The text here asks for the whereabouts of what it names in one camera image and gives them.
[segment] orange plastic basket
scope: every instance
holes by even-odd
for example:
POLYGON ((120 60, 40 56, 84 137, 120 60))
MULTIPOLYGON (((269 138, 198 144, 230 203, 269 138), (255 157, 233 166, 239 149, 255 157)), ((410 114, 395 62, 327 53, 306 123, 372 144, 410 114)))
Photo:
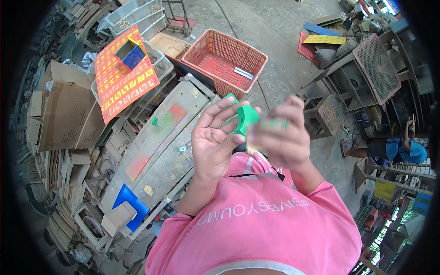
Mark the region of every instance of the orange plastic basket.
POLYGON ((240 100, 257 81, 268 56, 236 38, 208 29, 183 55, 182 61, 209 75, 219 95, 232 93, 240 100), (236 67, 253 78, 234 72, 236 67))

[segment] sandal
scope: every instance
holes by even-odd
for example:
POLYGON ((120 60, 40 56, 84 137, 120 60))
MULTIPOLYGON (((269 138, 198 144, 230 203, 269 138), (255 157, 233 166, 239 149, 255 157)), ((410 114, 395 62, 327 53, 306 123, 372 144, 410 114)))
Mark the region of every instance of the sandal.
POLYGON ((348 149, 347 142, 345 141, 345 139, 341 139, 340 147, 341 147, 341 155, 342 158, 344 159, 345 158, 344 149, 348 149))

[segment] fingernail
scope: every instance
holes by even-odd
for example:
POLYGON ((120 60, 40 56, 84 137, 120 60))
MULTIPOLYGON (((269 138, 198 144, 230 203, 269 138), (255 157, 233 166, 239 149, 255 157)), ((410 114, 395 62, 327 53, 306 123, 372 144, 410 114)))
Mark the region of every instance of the fingernail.
POLYGON ((238 143, 243 143, 243 142, 246 141, 246 137, 243 136, 243 135, 239 135, 239 136, 236 137, 236 141, 237 141, 238 143))
POLYGON ((248 133, 246 134, 246 138, 247 138, 247 140, 248 140, 249 142, 253 142, 253 141, 255 140, 255 135, 254 135, 254 133, 252 133, 252 132, 248 132, 248 133))

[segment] person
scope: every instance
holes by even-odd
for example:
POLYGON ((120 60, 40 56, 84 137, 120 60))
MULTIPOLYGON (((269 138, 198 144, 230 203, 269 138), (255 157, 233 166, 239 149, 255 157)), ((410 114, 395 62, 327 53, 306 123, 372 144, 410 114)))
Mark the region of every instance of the person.
POLYGON ((258 151, 232 155, 245 137, 230 134, 238 117, 223 123, 249 102, 232 103, 219 100, 197 121, 192 182, 163 222, 145 273, 348 274, 360 256, 359 230, 310 161, 303 101, 289 96, 269 112, 268 120, 286 119, 285 128, 248 127, 246 138, 268 160, 258 151))
POLYGON ((423 145, 414 141, 415 121, 408 120, 405 128, 405 137, 403 139, 391 138, 382 142, 367 144, 367 148, 358 148, 356 142, 353 142, 353 148, 348 149, 344 139, 341 140, 342 158, 382 158, 394 163, 402 161, 412 163, 422 163, 429 157, 429 150, 423 145))

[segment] hand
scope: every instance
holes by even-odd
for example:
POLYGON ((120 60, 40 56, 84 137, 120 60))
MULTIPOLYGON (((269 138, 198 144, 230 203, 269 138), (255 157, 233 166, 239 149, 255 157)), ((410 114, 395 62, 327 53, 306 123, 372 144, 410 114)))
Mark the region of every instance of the hand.
MULTIPOLYGON (((229 168, 232 151, 245 142, 243 135, 228 135, 237 128, 238 117, 223 125, 226 120, 237 114, 237 108, 250 105, 249 101, 231 105, 233 102, 232 97, 227 97, 207 107, 191 133, 194 177, 200 182, 211 182, 221 178, 229 168)), ((254 109, 258 114, 261 113, 259 107, 254 109)))
POLYGON ((285 118, 287 128, 263 126, 258 123, 249 128, 250 143, 266 150, 271 164, 293 171, 308 167, 310 163, 310 135, 304 127, 304 102, 290 95, 283 104, 269 112, 269 118, 285 118))
POLYGON ((414 120, 408 120, 407 121, 407 127, 410 131, 413 131, 415 133, 415 119, 414 120))

